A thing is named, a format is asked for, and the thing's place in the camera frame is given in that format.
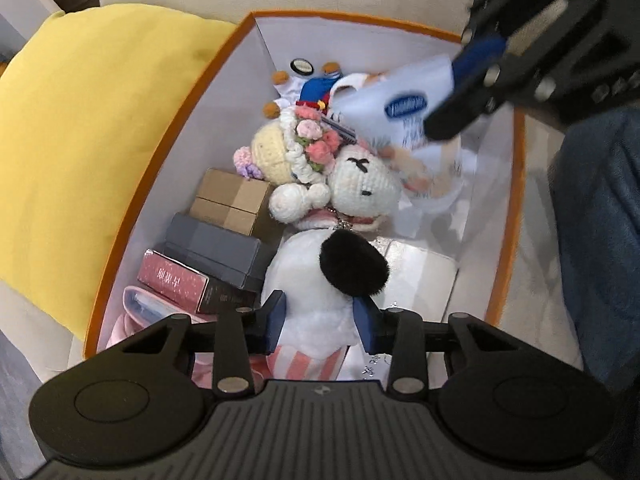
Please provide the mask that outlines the red dark book box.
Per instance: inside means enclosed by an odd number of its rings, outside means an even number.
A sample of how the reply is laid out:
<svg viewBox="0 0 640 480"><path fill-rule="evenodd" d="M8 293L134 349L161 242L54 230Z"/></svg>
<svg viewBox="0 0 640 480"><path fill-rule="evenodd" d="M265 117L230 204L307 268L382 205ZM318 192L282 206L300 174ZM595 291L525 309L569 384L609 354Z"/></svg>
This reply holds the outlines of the red dark book box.
<svg viewBox="0 0 640 480"><path fill-rule="evenodd" d="M176 307L191 314L215 315L236 308L253 310L256 292L247 292L148 249L137 280Z"/></svg>

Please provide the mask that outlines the dark grey box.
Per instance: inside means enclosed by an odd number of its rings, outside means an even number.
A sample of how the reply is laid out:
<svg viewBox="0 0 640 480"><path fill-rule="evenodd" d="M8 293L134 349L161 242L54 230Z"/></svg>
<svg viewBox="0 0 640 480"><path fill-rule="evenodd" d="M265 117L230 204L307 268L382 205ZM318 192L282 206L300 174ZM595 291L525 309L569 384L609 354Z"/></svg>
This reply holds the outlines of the dark grey box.
<svg viewBox="0 0 640 480"><path fill-rule="evenodd" d="M165 240L157 246L165 256L180 261L237 289L260 292L277 248L258 238L235 233L175 214Z"/></svg>

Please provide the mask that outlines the white black plush dog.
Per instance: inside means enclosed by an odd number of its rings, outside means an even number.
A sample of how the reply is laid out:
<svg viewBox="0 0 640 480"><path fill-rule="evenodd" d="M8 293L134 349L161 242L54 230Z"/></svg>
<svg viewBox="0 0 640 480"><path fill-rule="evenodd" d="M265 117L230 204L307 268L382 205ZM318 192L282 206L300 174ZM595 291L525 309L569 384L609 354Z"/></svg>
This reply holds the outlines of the white black plush dog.
<svg viewBox="0 0 640 480"><path fill-rule="evenodd" d="M266 356L269 377L334 380L349 349L360 345L352 306L384 289L390 267L364 237L349 230L309 230L282 243L268 266L262 296L285 294L276 348Z"/></svg>

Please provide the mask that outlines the pink card holder wallet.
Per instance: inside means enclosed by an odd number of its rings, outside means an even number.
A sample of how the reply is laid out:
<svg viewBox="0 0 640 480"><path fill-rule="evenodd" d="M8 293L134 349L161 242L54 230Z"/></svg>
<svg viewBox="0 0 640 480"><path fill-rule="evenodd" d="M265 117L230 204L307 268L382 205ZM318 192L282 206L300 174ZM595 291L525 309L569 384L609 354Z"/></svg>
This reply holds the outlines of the pink card holder wallet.
<svg viewBox="0 0 640 480"><path fill-rule="evenodd" d="M127 286L122 293L124 313L118 318L112 336L123 340L168 316L187 315L193 323L213 322L217 315L190 313L175 306L154 292L138 286Z"/></svg>

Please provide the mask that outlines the brown cardboard small box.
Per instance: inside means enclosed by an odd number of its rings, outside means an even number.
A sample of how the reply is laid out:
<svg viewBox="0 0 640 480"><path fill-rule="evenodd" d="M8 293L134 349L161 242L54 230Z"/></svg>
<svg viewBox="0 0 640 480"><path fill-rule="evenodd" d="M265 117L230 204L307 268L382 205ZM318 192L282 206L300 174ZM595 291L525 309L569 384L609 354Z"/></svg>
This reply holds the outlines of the brown cardboard small box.
<svg viewBox="0 0 640 480"><path fill-rule="evenodd" d="M269 212L273 191L274 186L268 182L210 168L202 177L189 214L213 226L277 245L285 225Z"/></svg>

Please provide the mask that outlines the crochet white bunny doll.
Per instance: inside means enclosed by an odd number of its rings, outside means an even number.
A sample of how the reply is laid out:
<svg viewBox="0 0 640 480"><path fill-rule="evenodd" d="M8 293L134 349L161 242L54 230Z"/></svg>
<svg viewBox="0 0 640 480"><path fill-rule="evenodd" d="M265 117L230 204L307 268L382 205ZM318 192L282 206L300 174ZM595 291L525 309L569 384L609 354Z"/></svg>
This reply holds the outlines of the crochet white bunny doll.
<svg viewBox="0 0 640 480"><path fill-rule="evenodd" d="M290 106L233 154L244 178L270 183L269 212L299 231L373 232L397 210L401 185L368 144L320 110Z"/></svg>

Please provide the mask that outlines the white blue label packet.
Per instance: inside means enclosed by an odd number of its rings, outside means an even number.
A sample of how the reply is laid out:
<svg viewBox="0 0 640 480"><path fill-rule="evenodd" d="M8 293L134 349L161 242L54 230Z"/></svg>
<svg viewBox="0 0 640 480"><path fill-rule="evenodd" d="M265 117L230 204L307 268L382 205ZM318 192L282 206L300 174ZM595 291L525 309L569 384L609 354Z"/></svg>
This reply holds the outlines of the white blue label packet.
<svg viewBox="0 0 640 480"><path fill-rule="evenodd" d="M457 136L428 140L424 122L452 90L450 58L432 56L360 88L339 82L330 97L328 116L373 148L397 174L409 197L443 200L462 189L462 143Z"/></svg>

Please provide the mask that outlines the red panda sailor plush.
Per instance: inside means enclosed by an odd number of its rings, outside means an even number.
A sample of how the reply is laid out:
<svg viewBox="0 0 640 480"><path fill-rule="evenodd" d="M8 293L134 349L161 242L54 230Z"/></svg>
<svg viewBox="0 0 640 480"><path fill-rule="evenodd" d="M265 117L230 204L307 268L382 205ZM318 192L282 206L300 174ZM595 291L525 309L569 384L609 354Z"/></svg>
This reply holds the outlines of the red panda sailor plush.
<svg viewBox="0 0 640 480"><path fill-rule="evenodd" d="M345 74L337 62L326 62L320 73L303 58L294 58L290 70L277 70L271 74L271 83L278 92L277 99L262 107L265 118L276 119L290 106L306 106L326 114L336 96L354 93L385 79L386 73Z"/></svg>

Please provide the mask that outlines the right leg blue jeans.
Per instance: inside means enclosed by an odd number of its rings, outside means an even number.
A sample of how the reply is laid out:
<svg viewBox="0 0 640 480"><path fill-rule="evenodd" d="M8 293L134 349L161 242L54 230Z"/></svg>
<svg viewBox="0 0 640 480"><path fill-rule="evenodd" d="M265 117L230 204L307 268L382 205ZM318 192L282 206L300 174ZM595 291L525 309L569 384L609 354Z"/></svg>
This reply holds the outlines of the right leg blue jeans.
<svg viewBox="0 0 640 480"><path fill-rule="evenodd" d="M639 375L639 110L571 126L550 182L565 307L585 369L612 391Z"/></svg>

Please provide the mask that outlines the beige sofa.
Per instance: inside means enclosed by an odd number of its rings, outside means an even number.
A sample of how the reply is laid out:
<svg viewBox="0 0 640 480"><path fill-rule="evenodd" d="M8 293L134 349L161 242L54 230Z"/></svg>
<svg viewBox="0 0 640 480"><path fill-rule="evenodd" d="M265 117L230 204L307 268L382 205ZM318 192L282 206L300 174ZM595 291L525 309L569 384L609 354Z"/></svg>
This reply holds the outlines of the beige sofa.
<svg viewBox="0 0 640 480"><path fill-rule="evenodd" d="M28 37L25 18L52 6L76 11L115 2L153 3L194 14L239 21L250 10L321 9L400 18L460 32L468 0L13 0L1 19L1 49L12 53ZM582 365L582 355L562 297L558 241L548 170L562 134L528 118L526 185L518 251L499 321L506 332L560 360ZM80 342L11 289L1 292L1 474L23 478L43 461L27 421L27 404L41 383L79 362Z"/></svg>

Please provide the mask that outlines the orange cardboard box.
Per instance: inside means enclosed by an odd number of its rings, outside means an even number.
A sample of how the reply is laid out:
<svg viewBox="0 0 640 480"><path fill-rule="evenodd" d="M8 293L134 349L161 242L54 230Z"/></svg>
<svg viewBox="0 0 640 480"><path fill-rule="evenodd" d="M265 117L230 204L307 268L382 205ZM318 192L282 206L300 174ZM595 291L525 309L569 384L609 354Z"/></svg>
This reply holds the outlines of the orange cardboard box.
<svg viewBox="0 0 640 480"><path fill-rule="evenodd" d="M138 59L156 75L118 142L102 200L122 223L88 318L86 356L135 333L132 292L197 314L228 292L288 296L275 378L337 378L357 342L349 299L319 281L335 230L373 238L392 276L375 299L440 321L503 314L523 195L524 119L500 110L426 140L454 88L456 40L342 14L250 14L205 68Z"/></svg>

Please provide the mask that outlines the yellow cushion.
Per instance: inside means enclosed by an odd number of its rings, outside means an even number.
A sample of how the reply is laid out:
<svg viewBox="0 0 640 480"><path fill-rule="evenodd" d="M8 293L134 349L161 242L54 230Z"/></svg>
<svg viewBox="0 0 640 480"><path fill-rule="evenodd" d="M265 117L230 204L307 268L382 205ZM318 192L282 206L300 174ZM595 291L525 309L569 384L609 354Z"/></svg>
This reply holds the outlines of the yellow cushion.
<svg viewBox="0 0 640 480"><path fill-rule="evenodd" d="M85 336L151 159L228 22L145 4L50 16L1 77L1 278Z"/></svg>

